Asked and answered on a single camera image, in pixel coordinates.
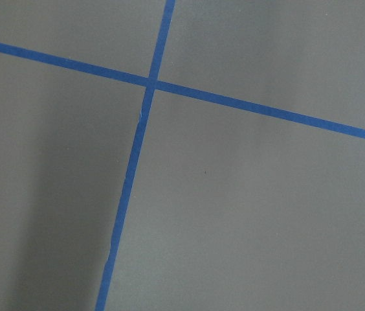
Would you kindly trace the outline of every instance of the floor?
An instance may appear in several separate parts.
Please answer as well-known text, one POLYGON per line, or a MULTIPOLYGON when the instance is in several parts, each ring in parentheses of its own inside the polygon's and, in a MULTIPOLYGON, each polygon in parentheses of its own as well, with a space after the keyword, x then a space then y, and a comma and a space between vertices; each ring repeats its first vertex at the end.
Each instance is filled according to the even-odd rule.
POLYGON ((0 1, 16 310, 365 310, 365 1, 0 1))

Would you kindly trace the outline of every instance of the blue tape strip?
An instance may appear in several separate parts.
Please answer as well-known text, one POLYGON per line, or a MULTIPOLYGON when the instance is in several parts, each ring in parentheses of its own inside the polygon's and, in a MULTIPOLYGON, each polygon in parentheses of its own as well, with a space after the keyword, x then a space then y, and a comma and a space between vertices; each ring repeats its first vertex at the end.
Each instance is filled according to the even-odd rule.
POLYGON ((76 60, 70 60, 68 58, 36 52, 4 43, 0 43, 0 53, 26 58, 28 60, 35 60, 37 62, 47 63, 75 71, 81 71, 83 73, 90 73, 96 76, 137 84, 139 86, 146 86, 148 83, 148 79, 143 76, 124 73, 122 71, 91 65, 89 63, 78 62, 76 60))
POLYGON ((155 92, 155 84, 157 83, 159 69, 162 62, 162 56, 164 54, 165 43, 170 29, 174 5, 175 0, 167 0, 164 7, 164 13, 162 15, 162 21, 157 37, 157 44, 155 45, 151 68, 149 70, 149 81, 145 89, 144 99, 142 101, 140 120, 137 126, 137 130, 135 132, 131 155, 129 157, 128 166, 126 169, 124 186, 122 187, 118 211, 116 212, 115 224, 111 237, 111 249, 109 251, 108 259, 105 263, 95 311, 103 311, 105 308, 107 294, 109 291, 109 286, 111 284, 113 268, 115 266, 116 254, 118 253, 120 236, 124 228, 129 197, 131 196, 135 172, 137 171, 139 155, 142 148, 142 142, 144 140, 146 125, 148 123, 149 111, 151 109, 152 99, 155 92))
POLYGON ((190 87, 178 86, 177 84, 163 81, 158 81, 156 88, 169 93, 196 98, 199 100, 205 100, 207 102, 213 102, 215 104, 220 104, 223 106, 251 111, 254 113, 259 113, 260 115, 268 115, 270 117, 275 117, 278 119, 288 120, 296 123, 314 126, 316 128, 322 128, 324 130, 334 131, 365 139, 365 130, 363 130, 362 128, 355 128, 353 126, 337 122, 318 119, 307 115, 301 115, 295 112, 255 104, 253 102, 247 102, 246 100, 226 97, 206 91, 200 91, 198 89, 192 89, 190 87))

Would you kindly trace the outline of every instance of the horizontal blue line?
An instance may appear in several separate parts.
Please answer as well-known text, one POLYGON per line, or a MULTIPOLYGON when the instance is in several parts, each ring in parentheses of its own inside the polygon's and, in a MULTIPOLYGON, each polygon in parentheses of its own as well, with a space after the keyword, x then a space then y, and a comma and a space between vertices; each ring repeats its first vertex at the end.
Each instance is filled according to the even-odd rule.
POLYGON ((139 86, 146 86, 148 83, 148 78, 144 78, 143 76, 91 65, 89 63, 78 62, 76 60, 70 60, 68 58, 36 52, 4 43, 0 43, 0 53, 26 58, 28 60, 35 60, 37 62, 47 63, 83 73, 90 73, 91 75, 102 76, 104 78, 115 79, 139 86))
POLYGON ((315 117, 310 117, 308 115, 301 115, 299 113, 287 110, 255 104, 253 102, 247 102, 246 100, 226 97, 223 95, 218 95, 206 91, 200 91, 198 89, 192 89, 190 87, 179 86, 177 84, 172 84, 163 81, 158 81, 156 88, 161 91, 169 93, 174 93, 199 100, 205 100, 207 102, 213 102, 215 104, 220 104, 223 106, 259 113, 260 115, 268 115, 270 117, 275 117, 278 119, 314 126, 316 128, 322 128, 324 130, 334 131, 365 139, 365 130, 363 130, 362 128, 355 128, 353 126, 333 121, 318 119, 315 117))

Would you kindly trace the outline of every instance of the gray floor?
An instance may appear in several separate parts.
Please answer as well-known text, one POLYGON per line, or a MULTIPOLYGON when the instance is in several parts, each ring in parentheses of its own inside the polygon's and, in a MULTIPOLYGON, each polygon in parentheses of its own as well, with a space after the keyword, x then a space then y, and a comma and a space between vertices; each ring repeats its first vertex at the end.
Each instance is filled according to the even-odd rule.
MULTIPOLYGON (((164 3, 0 42, 147 76, 164 3)), ((160 79, 365 128, 365 1, 177 0, 160 79)), ((93 310, 143 94, 0 54, 0 311, 93 310)), ((106 310, 365 310, 365 140, 156 91, 106 310)))

